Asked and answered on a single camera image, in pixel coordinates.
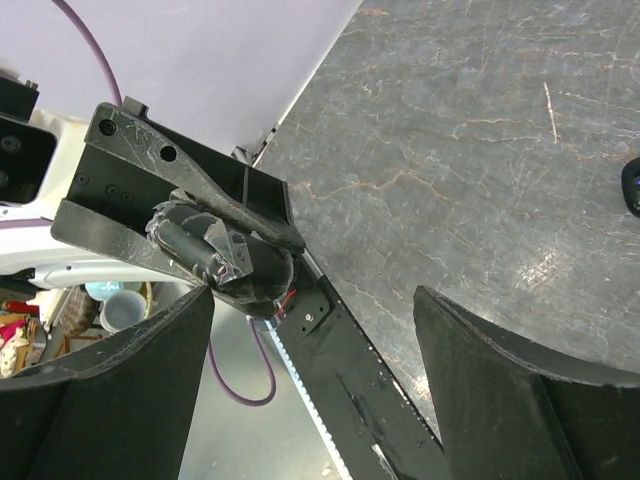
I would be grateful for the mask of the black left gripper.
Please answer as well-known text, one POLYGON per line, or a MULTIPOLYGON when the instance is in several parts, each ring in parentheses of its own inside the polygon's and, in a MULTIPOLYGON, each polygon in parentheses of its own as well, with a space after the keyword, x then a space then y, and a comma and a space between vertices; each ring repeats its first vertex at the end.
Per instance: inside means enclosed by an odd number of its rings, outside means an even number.
POLYGON ((291 252, 305 249, 284 181, 150 120, 146 106, 131 98, 121 107, 96 107, 51 235, 107 260, 116 279, 202 286, 135 232, 176 189, 241 231, 291 252))

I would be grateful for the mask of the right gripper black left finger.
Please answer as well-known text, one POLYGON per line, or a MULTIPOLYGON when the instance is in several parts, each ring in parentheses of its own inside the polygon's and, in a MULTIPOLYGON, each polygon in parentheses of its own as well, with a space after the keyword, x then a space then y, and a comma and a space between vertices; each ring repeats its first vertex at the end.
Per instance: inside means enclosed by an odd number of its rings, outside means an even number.
POLYGON ((2 478, 177 478, 213 316, 212 294, 197 288, 2 380, 2 478))

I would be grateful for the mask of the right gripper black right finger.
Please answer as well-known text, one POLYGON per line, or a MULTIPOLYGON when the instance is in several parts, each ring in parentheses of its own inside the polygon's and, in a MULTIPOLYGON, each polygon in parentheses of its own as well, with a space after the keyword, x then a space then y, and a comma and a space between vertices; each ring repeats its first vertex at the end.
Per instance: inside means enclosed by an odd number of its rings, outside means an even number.
POLYGON ((413 316, 453 478, 638 478, 637 373, 550 349, 424 286, 413 316))

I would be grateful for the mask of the black case with gold line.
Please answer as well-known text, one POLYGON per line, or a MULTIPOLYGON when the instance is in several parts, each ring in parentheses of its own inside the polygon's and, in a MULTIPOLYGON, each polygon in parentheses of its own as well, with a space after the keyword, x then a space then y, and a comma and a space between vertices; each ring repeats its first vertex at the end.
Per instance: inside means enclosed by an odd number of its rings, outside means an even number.
POLYGON ((621 188, 629 212, 640 217, 640 158, 629 161, 621 171, 621 188))

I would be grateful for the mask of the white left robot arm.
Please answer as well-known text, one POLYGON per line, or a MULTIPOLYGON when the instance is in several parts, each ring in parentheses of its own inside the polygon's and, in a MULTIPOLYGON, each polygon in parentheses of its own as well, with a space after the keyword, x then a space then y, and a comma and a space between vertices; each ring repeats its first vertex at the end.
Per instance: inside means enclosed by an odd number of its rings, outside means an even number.
POLYGON ((132 98, 88 121, 1 117, 1 284, 180 281, 248 303, 305 249, 286 184, 153 120, 132 98))

